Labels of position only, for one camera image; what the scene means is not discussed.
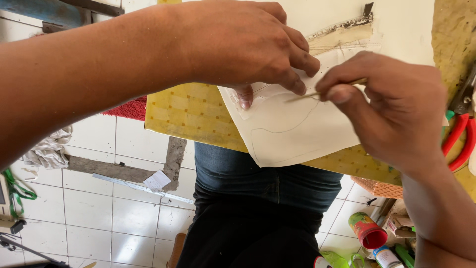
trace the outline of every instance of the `yellow table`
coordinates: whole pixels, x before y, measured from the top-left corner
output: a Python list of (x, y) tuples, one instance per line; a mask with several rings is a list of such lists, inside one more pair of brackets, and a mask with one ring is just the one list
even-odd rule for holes
[[(158, 1), (177, 2), (180, 0)], [(471, 62), (476, 60), (476, 1), (436, 0), (432, 44), (436, 66), (442, 72), (451, 100), (458, 84), (465, 79)], [(218, 88), (213, 85), (184, 84), (149, 95), (145, 128), (247, 152)], [(464, 140), (465, 136), (462, 136), (450, 151), (449, 161), (459, 154)], [(367, 155), (360, 145), (303, 164), (401, 185), (398, 171)], [(467, 166), (456, 171), (455, 176), (476, 201), (476, 177)]]

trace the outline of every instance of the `red mat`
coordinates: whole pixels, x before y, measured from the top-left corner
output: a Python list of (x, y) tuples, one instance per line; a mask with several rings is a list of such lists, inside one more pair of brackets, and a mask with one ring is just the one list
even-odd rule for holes
[(102, 112), (102, 114), (115, 115), (145, 121), (146, 104), (147, 96), (142, 96), (121, 106)]

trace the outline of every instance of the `dark blue jeans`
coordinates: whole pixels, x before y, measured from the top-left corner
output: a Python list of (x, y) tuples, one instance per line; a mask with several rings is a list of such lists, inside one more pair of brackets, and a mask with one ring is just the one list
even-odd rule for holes
[(324, 213), (339, 193), (342, 174), (306, 165), (259, 167), (249, 154), (195, 142), (196, 195), (252, 196)]

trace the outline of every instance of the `pliers handle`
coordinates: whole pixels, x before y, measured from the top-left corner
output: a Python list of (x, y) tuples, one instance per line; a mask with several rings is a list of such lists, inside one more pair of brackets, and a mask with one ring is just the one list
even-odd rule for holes
[(451, 130), (449, 137), (441, 147), (443, 154), (446, 156), (455, 142), (459, 139), (463, 131), (466, 129), (466, 143), (458, 157), (449, 164), (451, 171), (455, 171), (462, 166), (473, 152), (476, 145), (476, 121), (474, 117), (470, 117), (468, 113), (458, 115), (456, 124)]

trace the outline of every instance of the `red cup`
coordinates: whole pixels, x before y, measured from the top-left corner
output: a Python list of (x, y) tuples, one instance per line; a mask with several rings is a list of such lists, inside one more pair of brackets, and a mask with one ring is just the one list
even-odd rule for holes
[(366, 213), (357, 212), (350, 216), (349, 225), (359, 242), (368, 249), (379, 248), (387, 242), (387, 232), (380, 228)]

